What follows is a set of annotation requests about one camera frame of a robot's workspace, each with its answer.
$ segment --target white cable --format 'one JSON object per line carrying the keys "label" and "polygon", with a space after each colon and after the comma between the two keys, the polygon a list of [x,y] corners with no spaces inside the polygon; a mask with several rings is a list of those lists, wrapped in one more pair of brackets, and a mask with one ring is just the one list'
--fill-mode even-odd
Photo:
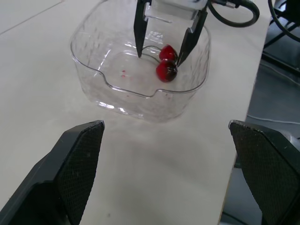
{"label": "white cable", "polygon": [[[271,70],[273,70],[275,73],[284,76],[286,79],[290,80],[291,82],[293,82],[294,84],[300,86],[299,83],[295,82],[292,78],[288,77],[287,75],[279,72],[278,70],[274,69],[273,67],[261,63],[262,66],[267,67]],[[300,122],[293,122],[293,121],[281,121],[281,120],[272,120],[272,119],[267,119],[267,118],[260,118],[260,117],[256,117],[256,116],[252,116],[252,115],[247,115],[248,117],[252,118],[252,119],[256,119],[256,120],[262,120],[262,121],[268,121],[268,122],[273,122],[273,123],[284,123],[284,124],[294,124],[294,125],[300,125]]]}
{"label": "white cable", "polygon": [[292,122],[292,121],[281,121],[281,120],[272,120],[272,119],[266,119],[266,118],[260,118],[256,116],[247,115],[248,117],[256,120],[262,120],[262,121],[268,121],[268,122],[274,122],[274,123],[285,123],[285,124],[295,124],[300,125],[300,122]]}
{"label": "white cable", "polygon": [[296,84],[296,85],[298,85],[298,86],[300,87],[300,83],[297,83],[297,82],[294,81],[292,78],[290,78],[290,77],[288,77],[287,75],[285,75],[285,74],[279,72],[278,70],[274,69],[273,67],[271,67],[271,66],[269,66],[269,65],[267,65],[267,64],[264,64],[264,63],[261,63],[261,65],[264,66],[264,67],[267,67],[267,68],[269,68],[269,69],[271,69],[271,70],[273,70],[275,73],[277,73],[277,74],[279,74],[279,75],[281,75],[281,76],[284,76],[286,79],[290,80],[291,82],[293,82],[294,84]]}

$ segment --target cherry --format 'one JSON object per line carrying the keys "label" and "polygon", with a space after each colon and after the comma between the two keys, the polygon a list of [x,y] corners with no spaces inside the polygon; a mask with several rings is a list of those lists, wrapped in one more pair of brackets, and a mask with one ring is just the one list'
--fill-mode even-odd
{"label": "cherry", "polygon": [[176,61],[178,59],[178,55],[176,51],[172,48],[170,45],[166,45],[163,47],[159,54],[160,60],[170,60],[170,61]]}
{"label": "cherry", "polygon": [[162,82],[171,82],[177,75],[177,66],[173,61],[162,60],[156,67],[156,74]]}

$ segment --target container rim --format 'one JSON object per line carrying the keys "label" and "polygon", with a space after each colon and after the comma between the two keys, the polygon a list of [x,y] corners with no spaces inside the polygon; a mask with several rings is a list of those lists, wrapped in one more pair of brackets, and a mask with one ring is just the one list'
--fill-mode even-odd
{"label": "container rim", "polygon": [[97,69],[94,69],[92,67],[89,67],[87,65],[85,65],[84,63],[82,63],[74,54],[74,51],[73,51],[73,40],[76,36],[76,34],[78,33],[79,29],[83,26],[84,22],[91,16],[91,14],[99,7],[99,5],[101,5],[102,3],[106,2],[106,1],[109,1],[109,0],[102,0],[100,1],[99,3],[97,3],[97,5],[88,13],[87,16],[85,16],[85,18],[82,20],[82,22],[79,24],[79,26],[76,28],[75,32],[73,33],[71,39],[70,39],[70,50],[71,50],[71,55],[72,55],[72,58],[75,62],[78,62],[79,64],[81,64],[82,66],[86,67],[87,69],[89,70],[92,70],[98,74],[101,74],[103,79],[104,79],[104,82],[105,84],[113,89],[113,90],[117,90],[117,91],[121,91],[121,92],[125,92],[125,93],[130,93],[130,94],[133,94],[133,95],[137,95],[139,97],[143,97],[143,98],[151,98],[151,97],[154,97],[155,94],[157,92],[165,92],[165,93],[169,93],[169,94],[188,94],[188,93],[191,93],[191,92],[195,92],[196,90],[200,89],[204,83],[206,82],[207,80],[207,77],[208,77],[208,74],[209,74],[209,71],[210,71],[210,54],[211,54],[211,34],[210,34],[210,31],[207,29],[206,26],[204,26],[206,32],[207,32],[207,35],[209,37],[209,40],[208,40],[208,45],[209,45],[209,52],[208,52],[208,68],[207,68],[207,73],[204,77],[204,79],[202,80],[202,82],[196,86],[195,88],[192,88],[192,89],[189,89],[189,90],[183,90],[183,91],[177,91],[177,90],[167,90],[167,89],[156,89],[154,91],[154,93],[152,95],[144,95],[144,94],[141,94],[141,93],[138,93],[138,92],[134,92],[134,91],[131,91],[131,90],[127,90],[127,89],[123,89],[123,88],[120,88],[120,87],[117,87],[117,86],[114,86],[114,85],[111,85],[109,82],[107,82],[106,80],[106,76],[103,72],[101,72],[100,70],[97,70]]}

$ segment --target textured grip surface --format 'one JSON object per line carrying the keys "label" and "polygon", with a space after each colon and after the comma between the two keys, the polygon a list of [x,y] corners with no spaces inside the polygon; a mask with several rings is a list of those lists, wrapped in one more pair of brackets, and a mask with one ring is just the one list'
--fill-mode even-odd
{"label": "textured grip surface", "polygon": [[246,182],[268,225],[280,224],[299,193],[298,174],[263,134],[232,123],[230,131]]}
{"label": "textured grip surface", "polygon": [[57,176],[57,188],[73,225],[81,221],[96,175],[102,126],[84,131]]}

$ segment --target white table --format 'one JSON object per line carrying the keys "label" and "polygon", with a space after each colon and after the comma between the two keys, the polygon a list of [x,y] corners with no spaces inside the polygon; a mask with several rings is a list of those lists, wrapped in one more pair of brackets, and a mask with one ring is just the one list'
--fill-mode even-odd
{"label": "white table", "polygon": [[[82,225],[216,225],[236,153],[227,125],[247,114],[267,1],[257,1],[261,17],[249,28],[209,14],[209,78],[185,113],[166,124],[101,109],[83,94],[69,39],[97,1],[66,0],[0,36],[0,208],[65,130],[104,120]],[[238,20],[237,10],[221,10]]]}

